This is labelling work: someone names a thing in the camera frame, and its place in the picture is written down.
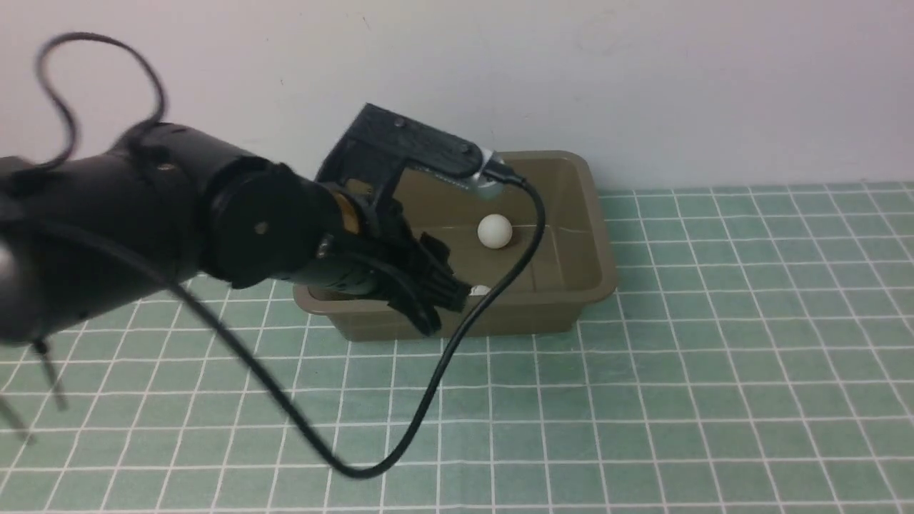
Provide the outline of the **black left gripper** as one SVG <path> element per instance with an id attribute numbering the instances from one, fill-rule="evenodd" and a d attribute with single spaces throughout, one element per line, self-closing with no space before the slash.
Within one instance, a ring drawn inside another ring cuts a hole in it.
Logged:
<path id="1" fill-rule="evenodd" d="M 469 283 L 448 263 L 451 249 L 431 234 L 417 239 L 401 212 L 383 218 L 339 186 L 317 183 L 306 184 L 303 207 L 294 219 L 303 225 L 293 227 L 288 269 L 275 278 L 383 301 L 422 336 L 441 329 L 434 306 L 466 307 Z"/>

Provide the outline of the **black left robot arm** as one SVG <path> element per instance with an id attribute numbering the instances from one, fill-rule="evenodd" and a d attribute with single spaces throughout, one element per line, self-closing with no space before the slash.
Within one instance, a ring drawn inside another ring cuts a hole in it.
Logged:
<path id="1" fill-rule="evenodd" d="M 410 165 L 466 171 L 462 140 L 408 121 L 355 121 L 316 177 L 177 124 L 91 158 L 2 172 L 2 342 L 45 338 L 160 291 L 130 266 L 36 233 L 39 222 L 104 238 L 174 282 L 208 274 L 234 289 L 268 279 L 387 303 L 421 334 L 458 312 L 470 284 L 450 251 L 415 236 L 394 198 Z"/>

